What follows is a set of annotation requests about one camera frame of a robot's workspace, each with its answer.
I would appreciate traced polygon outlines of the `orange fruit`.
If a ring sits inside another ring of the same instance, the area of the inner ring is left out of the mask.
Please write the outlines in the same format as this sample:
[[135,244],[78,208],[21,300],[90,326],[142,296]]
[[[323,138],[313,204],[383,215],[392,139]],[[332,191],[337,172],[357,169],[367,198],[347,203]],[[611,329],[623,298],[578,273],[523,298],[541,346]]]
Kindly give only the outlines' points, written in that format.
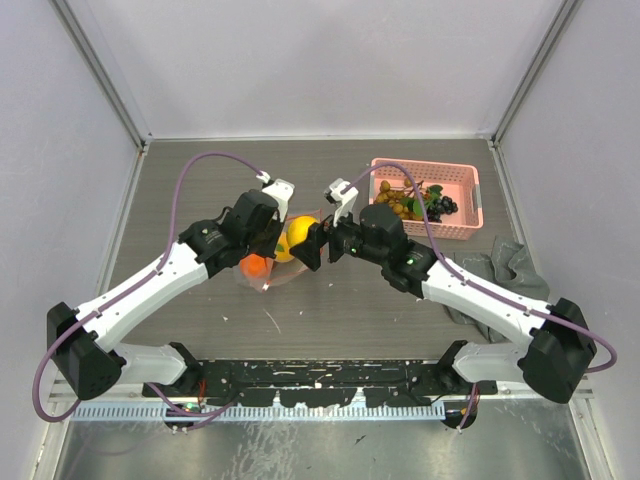
[[290,253],[287,234],[285,232],[280,234],[276,243],[274,255],[274,260],[278,263],[288,263],[294,259],[294,256]]

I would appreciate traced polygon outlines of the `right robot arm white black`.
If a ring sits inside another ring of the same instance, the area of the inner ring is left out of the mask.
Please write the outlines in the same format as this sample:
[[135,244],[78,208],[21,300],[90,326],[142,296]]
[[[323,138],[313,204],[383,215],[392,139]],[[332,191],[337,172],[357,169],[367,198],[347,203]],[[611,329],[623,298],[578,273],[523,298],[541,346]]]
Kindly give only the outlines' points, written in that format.
[[438,370],[449,393],[482,381],[519,382],[565,404],[597,352],[574,302],[531,299],[438,259],[432,248],[407,236],[401,219],[384,204],[365,207],[358,218],[297,218],[286,236],[290,253],[312,271],[321,265],[323,248],[330,262],[350,255],[374,263],[396,290],[447,306],[506,338],[504,344],[454,343]]

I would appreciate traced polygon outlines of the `dark grapes with leaves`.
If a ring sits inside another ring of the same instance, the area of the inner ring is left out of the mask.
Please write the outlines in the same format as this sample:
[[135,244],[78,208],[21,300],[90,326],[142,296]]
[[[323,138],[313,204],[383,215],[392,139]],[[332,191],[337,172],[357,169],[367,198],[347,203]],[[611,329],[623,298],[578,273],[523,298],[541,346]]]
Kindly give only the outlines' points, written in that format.
[[458,212],[458,204],[451,197],[442,194],[440,185],[422,189],[418,195],[418,202],[423,219],[427,218],[429,222],[441,223],[443,216]]

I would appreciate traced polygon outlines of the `pink plastic basket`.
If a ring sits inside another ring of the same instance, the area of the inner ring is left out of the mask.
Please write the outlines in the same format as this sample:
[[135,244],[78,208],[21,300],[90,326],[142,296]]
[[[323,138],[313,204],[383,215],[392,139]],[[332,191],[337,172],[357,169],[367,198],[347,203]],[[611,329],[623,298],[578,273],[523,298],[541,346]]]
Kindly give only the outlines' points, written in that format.
[[377,158],[370,174],[369,202],[386,204],[411,236],[468,240],[484,225],[477,169],[472,165]]

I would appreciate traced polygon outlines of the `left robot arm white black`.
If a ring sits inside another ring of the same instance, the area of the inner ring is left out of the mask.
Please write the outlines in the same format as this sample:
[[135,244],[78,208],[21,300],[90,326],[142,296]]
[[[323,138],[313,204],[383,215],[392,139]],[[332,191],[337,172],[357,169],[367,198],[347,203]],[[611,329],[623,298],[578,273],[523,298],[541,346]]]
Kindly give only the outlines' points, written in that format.
[[180,345],[125,345],[123,338],[161,306],[250,254],[271,257],[294,188],[277,180],[240,195],[216,219],[192,223],[168,253],[100,298],[47,314],[52,360],[76,397],[92,400],[121,378],[166,385],[178,396],[200,384],[195,361]]

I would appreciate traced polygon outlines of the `clear zip bag orange zipper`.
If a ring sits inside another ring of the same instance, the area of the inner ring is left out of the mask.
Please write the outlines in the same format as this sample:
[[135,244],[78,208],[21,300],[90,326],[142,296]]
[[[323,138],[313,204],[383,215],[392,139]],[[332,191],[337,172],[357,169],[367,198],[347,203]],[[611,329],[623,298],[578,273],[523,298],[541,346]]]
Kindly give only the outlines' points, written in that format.
[[[309,215],[309,216],[315,217],[319,221],[322,216],[322,210],[316,209],[313,211],[294,212],[293,214],[289,214],[286,217],[285,226],[283,227],[282,233],[287,232],[287,228],[290,222],[294,218],[302,215]],[[247,288],[253,288],[254,290],[260,293],[264,293],[270,288],[278,287],[294,280],[296,277],[300,276],[301,274],[303,274],[308,270],[308,268],[301,261],[297,260],[295,257],[292,261],[288,263],[278,263],[274,260],[274,258],[271,258],[271,259],[273,261],[273,265],[272,265],[271,273],[268,279],[259,279],[257,281],[248,280],[242,274],[238,264],[233,268],[234,278],[236,282],[241,286],[244,286]]]

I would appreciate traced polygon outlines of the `brown longan bunch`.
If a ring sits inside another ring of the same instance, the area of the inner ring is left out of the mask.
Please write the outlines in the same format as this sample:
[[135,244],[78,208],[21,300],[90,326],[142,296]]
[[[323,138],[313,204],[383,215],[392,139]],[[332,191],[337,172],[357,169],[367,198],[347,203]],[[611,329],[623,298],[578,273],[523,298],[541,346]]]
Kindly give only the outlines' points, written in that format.
[[383,180],[375,195],[374,204],[385,204],[393,213],[402,220],[419,221],[423,219],[423,213],[411,182],[405,178],[402,184],[394,185],[388,180]]

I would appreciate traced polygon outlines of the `red-orange persimmon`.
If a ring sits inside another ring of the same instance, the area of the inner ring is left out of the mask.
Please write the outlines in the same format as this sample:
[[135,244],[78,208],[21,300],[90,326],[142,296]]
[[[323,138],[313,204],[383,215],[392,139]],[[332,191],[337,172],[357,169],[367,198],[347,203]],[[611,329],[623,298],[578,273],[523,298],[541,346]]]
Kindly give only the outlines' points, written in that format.
[[250,254],[239,263],[242,274],[248,280],[268,279],[271,273],[273,261],[271,258]]

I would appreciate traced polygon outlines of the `yellow lemon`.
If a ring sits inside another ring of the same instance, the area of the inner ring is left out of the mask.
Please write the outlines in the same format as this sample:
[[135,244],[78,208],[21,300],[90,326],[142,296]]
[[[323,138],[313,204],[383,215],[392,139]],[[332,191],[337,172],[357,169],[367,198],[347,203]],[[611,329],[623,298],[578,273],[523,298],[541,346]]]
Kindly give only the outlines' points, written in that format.
[[315,217],[302,215],[294,218],[286,232],[287,243],[290,248],[304,242],[308,237],[309,228],[318,223]]

